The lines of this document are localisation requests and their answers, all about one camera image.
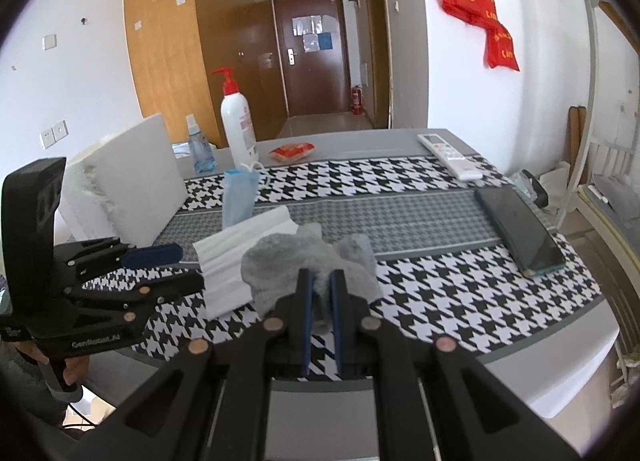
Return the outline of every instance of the white box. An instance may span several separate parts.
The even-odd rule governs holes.
[[[77,240],[153,244],[187,199],[160,114],[103,137],[66,166],[59,212]]]

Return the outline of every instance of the surgical mask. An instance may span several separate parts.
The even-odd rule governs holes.
[[[222,187],[222,229],[246,221],[254,215],[255,200],[260,190],[260,180],[265,176],[262,188],[268,187],[271,178],[264,166],[254,162],[251,166],[242,165],[240,170],[227,170]]]

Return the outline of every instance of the electrical outlet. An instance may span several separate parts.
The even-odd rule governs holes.
[[[49,148],[52,145],[56,144],[56,138],[53,135],[53,129],[48,128],[40,133],[40,142],[43,148]]]
[[[63,137],[68,136],[69,131],[66,129],[66,121],[62,120],[53,126],[53,137],[56,141],[60,141]]]
[[[53,49],[58,46],[58,37],[55,34],[47,35],[42,39],[42,48],[44,51]]]

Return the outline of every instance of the black cable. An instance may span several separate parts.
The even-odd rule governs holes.
[[[71,403],[69,403],[69,406],[73,409],[73,411],[76,414],[78,414],[78,416],[80,416],[82,419],[84,419],[89,425],[91,425],[92,427],[96,427],[97,426],[93,421],[88,419],[84,414],[82,414],[81,412],[78,412],[78,409],[76,409]],[[76,427],[85,427],[85,425],[76,425]]]
[[[95,425],[87,425],[86,423],[76,423],[74,425],[63,425],[60,428],[77,428],[77,427],[94,427]]]

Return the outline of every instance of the white remote control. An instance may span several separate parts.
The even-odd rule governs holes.
[[[438,134],[418,134],[418,140],[460,181],[482,179],[482,171]]]

